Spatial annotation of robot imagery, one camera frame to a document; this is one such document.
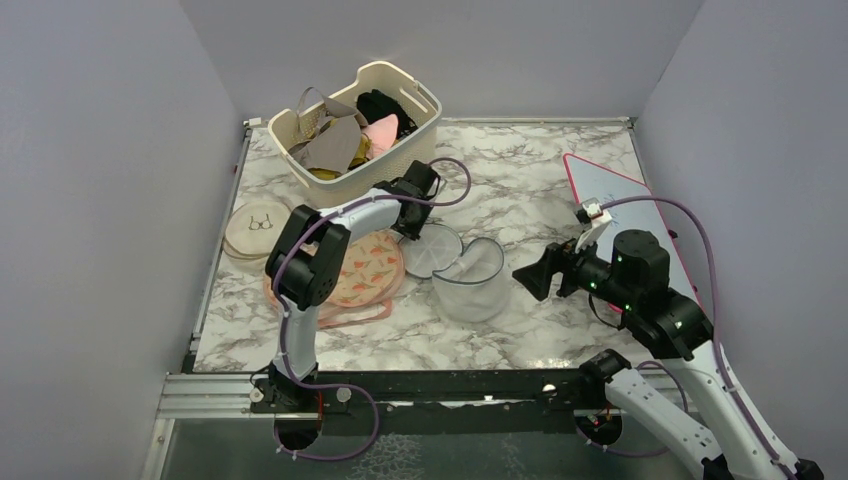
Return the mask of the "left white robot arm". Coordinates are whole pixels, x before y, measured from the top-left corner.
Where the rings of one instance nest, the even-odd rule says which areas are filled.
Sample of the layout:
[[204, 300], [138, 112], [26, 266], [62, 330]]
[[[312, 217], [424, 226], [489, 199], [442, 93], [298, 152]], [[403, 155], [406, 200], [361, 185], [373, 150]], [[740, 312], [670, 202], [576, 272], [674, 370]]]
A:
[[403, 176], [381, 181], [352, 201], [292, 211], [265, 267], [271, 291], [281, 302], [277, 353], [268, 377], [285, 407], [298, 411], [313, 401], [315, 386], [309, 377], [317, 369], [319, 307], [340, 279], [350, 244], [386, 229], [418, 239], [439, 181], [432, 166], [415, 161]]

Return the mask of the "white mesh cylindrical laundry bag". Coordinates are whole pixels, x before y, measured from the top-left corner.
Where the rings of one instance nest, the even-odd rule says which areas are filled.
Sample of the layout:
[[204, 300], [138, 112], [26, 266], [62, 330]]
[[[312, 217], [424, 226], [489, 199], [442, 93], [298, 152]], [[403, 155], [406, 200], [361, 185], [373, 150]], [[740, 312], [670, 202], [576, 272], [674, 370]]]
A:
[[425, 225], [417, 240], [399, 243], [406, 273], [428, 280], [440, 317], [482, 323], [500, 314], [511, 295], [503, 247], [486, 237], [465, 244], [452, 228]]

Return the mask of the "pale pink garment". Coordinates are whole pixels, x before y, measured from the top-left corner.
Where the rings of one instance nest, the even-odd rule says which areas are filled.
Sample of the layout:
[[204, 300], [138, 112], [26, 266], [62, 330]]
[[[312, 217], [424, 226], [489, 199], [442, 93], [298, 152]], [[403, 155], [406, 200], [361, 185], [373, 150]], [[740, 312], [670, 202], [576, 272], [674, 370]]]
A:
[[[308, 133], [302, 126], [301, 113], [311, 91], [321, 97], [324, 111]], [[362, 129], [368, 122], [357, 108], [332, 99], [315, 87], [308, 87], [299, 99], [295, 125], [301, 141], [287, 149], [292, 159], [307, 170], [321, 169], [343, 174], [359, 150]]]

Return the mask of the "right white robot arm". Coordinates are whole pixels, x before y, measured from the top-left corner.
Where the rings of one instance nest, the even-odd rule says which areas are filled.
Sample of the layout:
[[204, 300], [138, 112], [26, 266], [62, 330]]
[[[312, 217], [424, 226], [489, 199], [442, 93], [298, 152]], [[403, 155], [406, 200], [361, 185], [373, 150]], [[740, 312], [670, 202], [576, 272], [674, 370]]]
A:
[[797, 457], [766, 426], [750, 424], [755, 410], [714, 341], [712, 323], [698, 303], [671, 288], [670, 255], [656, 237], [624, 230], [615, 236], [610, 261], [596, 251], [578, 248], [574, 239], [552, 243], [512, 276], [544, 300], [559, 274], [558, 296], [584, 290], [621, 309], [621, 327], [678, 381], [701, 418], [658, 394], [612, 349], [581, 365], [579, 398], [592, 407], [608, 401], [632, 415], [700, 479], [823, 478], [814, 461]]

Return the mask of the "yellow bra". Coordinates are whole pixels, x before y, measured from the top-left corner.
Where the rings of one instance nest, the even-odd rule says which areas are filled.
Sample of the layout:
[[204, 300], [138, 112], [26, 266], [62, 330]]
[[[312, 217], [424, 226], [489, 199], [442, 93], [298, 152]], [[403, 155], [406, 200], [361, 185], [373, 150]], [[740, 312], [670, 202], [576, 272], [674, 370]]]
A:
[[303, 164], [316, 178], [333, 180], [365, 164], [369, 139], [353, 119], [333, 119], [307, 144]]

